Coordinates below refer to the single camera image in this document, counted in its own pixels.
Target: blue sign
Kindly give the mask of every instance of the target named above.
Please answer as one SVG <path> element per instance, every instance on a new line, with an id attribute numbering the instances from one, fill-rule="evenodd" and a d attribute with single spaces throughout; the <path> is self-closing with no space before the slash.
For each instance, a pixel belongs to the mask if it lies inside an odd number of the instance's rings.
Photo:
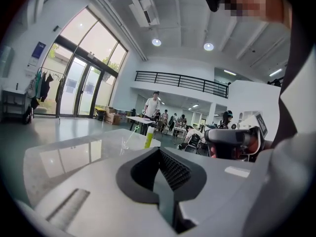
<path id="1" fill-rule="evenodd" d="M 44 43 L 38 42 L 38 44 L 36 45 L 36 47 L 33 51 L 32 57 L 39 59 L 41 54 L 43 53 L 45 47 L 46 47 L 46 45 Z"/>

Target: ceiling light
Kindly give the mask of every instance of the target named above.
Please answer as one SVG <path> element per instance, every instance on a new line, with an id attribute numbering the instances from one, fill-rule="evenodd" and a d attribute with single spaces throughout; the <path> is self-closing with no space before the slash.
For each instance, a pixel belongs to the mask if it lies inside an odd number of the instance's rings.
<path id="1" fill-rule="evenodd" d="M 204 49 L 206 51 L 212 51 L 214 49 L 214 45 L 212 43 L 205 43 Z"/>
<path id="2" fill-rule="evenodd" d="M 276 75 L 277 73 L 280 73 L 282 71 L 282 69 L 279 69 L 275 72 L 273 72 L 271 75 L 269 75 L 270 77 L 273 77 L 274 75 Z"/>
<path id="3" fill-rule="evenodd" d="M 226 73 L 228 73 L 228 74 L 230 74 L 230 75 L 232 75 L 232 76 L 236 76 L 236 74 L 233 73 L 233 72 L 229 72 L 229 71 L 227 71 L 227 70 L 224 70 L 224 72 L 226 72 Z"/>
<path id="4" fill-rule="evenodd" d="M 152 43 L 155 46 L 160 46 L 161 45 L 161 41 L 159 39 L 153 39 Z"/>

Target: air conditioner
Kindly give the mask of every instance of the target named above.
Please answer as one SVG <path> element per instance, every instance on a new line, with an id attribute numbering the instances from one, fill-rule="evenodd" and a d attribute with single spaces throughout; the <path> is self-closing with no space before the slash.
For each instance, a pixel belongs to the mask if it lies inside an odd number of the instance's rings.
<path id="1" fill-rule="evenodd" d="M 129 5 L 140 27 L 159 25 L 159 18 L 154 0 L 132 0 Z"/>

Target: pillar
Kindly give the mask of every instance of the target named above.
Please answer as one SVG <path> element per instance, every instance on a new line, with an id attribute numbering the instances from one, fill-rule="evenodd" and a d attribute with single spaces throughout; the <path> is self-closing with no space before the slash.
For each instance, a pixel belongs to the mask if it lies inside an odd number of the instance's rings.
<path id="1" fill-rule="evenodd" d="M 214 120 L 214 114 L 216 109 L 216 103 L 211 103 L 211 107 L 209 108 L 209 114 L 206 120 L 206 124 L 212 124 Z"/>

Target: balcony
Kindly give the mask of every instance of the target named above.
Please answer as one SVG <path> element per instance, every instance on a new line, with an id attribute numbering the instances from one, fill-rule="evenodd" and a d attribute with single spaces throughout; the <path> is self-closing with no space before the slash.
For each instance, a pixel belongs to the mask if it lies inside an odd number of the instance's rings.
<path id="1" fill-rule="evenodd" d="M 228 87 L 226 85 L 196 77 L 171 73 L 136 71 L 135 81 L 167 84 L 228 98 Z"/>

